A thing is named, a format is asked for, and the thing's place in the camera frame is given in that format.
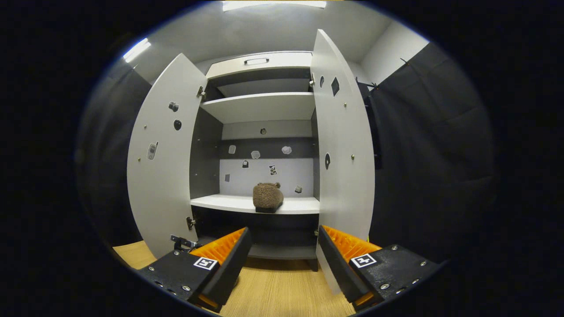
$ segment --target brown plush toy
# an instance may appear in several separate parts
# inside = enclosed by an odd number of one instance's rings
[[[284,201],[284,195],[278,189],[280,183],[258,183],[253,188],[253,204],[257,213],[275,213]]]

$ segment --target light fixture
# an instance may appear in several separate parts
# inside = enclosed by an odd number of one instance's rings
[[[151,43],[149,43],[149,40],[147,40],[147,38],[144,38],[141,42],[135,44],[135,46],[132,47],[131,50],[125,53],[124,55],[125,62],[129,63],[134,58],[136,58],[139,54],[141,54],[144,50],[149,48],[149,46],[151,46]]]
[[[281,3],[286,5],[302,5],[323,9],[325,8],[327,1],[223,1],[223,12],[250,6],[272,5]]]

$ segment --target drawer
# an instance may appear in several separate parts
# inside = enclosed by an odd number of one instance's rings
[[[311,56],[310,52],[270,52],[248,55],[212,64],[206,77],[212,79],[261,69],[309,68]]]

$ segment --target black curtain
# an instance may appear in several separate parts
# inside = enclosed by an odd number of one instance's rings
[[[123,60],[92,92],[75,152],[78,191],[111,246],[141,241],[127,193],[127,152],[135,119],[151,85]]]
[[[473,84],[429,43],[370,96],[382,164],[370,241],[434,262],[463,252],[495,186],[491,125]]]

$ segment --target cabinet door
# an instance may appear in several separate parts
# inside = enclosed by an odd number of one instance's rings
[[[195,227],[189,230],[186,221],[194,218],[190,144],[201,101],[198,90],[207,82],[186,56],[178,55],[153,84],[135,120],[127,189],[139,232],[156,258],[173,250],[170,235],[197,240]],[[169,108],[171,102],[176,111]]]
[[[365,240],[374,204],[372,135],[353,72],[323,30],[315,39],[311,72],[319,132],[319,224]],[[339,292],[319,245],[316,255],[329,286]]]

